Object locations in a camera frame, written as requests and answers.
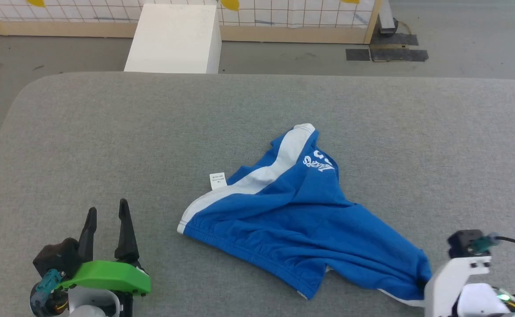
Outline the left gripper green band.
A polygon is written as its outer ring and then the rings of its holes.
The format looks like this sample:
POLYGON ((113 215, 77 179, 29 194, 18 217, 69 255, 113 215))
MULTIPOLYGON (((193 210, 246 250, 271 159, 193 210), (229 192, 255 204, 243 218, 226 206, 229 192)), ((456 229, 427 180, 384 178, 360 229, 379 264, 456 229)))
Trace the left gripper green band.
POLYGON ((61 286, 68 295, 68 317, 133 317, 134 297, 152 291, 150 275, 139 264, 139 251, 129 204, 120 199, 121 221, 117 262, 93 260, 97 210, 90 207, 79 237, 78 255, 82 262, 72 279, 61 286))

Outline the grey metal stand foot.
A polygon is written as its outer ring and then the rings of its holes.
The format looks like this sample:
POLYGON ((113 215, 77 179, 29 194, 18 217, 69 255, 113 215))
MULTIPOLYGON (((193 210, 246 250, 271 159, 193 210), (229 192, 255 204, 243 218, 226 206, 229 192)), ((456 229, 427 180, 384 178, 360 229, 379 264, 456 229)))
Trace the grey metal stand foot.
POLYGON ((382 0, 378 19, 380 22, 379 34, 384 37, 391 37, 396 34, 398 21, 393 16, 389 0, 382 0))

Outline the lemon-pattern grid partition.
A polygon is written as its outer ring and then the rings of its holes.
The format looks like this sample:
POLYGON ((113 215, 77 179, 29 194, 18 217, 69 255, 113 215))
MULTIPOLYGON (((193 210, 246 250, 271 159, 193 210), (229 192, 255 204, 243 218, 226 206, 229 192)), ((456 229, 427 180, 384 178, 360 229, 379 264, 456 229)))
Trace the lemon-pattern grid partition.
POLYGON ((149 4, 213 6, 225 41, 369 44, 387 0, 0 0, 0 35, 132 38, 149 4))

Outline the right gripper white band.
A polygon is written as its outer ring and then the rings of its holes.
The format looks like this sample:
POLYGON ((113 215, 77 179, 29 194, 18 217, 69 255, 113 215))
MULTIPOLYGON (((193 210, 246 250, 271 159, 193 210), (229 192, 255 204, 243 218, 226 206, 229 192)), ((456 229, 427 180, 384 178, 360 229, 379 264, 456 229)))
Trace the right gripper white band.
POLYGON ((491 256, 452 258, 433 273, 424 289, 424 317, 453 317, 453 307, 472 275, 489 273, 491 256))

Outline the white rectangular box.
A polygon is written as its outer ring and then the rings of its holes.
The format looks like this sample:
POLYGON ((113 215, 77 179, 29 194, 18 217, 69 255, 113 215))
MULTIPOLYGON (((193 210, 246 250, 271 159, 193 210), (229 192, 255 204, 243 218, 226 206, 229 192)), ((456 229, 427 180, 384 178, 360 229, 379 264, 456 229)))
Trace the white rectangular box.
POLYGON ((221 48, 217 6, 145 4, 124 71, 218 74, 221 48))

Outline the small black floor mat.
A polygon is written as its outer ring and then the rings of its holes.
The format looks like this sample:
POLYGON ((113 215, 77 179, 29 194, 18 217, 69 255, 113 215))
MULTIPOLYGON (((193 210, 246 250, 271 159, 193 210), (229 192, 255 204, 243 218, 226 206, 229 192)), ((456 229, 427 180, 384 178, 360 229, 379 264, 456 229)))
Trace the small black floor mat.
POLYGON ((347 61, 371 61, 370 49, 348 48, 345 50, 347 61))

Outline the blue and white garment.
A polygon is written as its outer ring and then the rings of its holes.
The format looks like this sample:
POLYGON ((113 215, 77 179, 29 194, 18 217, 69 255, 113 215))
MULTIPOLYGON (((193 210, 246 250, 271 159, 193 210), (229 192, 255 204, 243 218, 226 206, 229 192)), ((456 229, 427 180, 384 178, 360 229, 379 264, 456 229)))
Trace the blue and white garment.
POLYGON ((178 233, 266 270, 308 300, 332 270, 422 307, 428 257, 345 197, 338 165, 318 137, 312 124, 300 124, 274 139, 255 165, 194 200, 178 233))

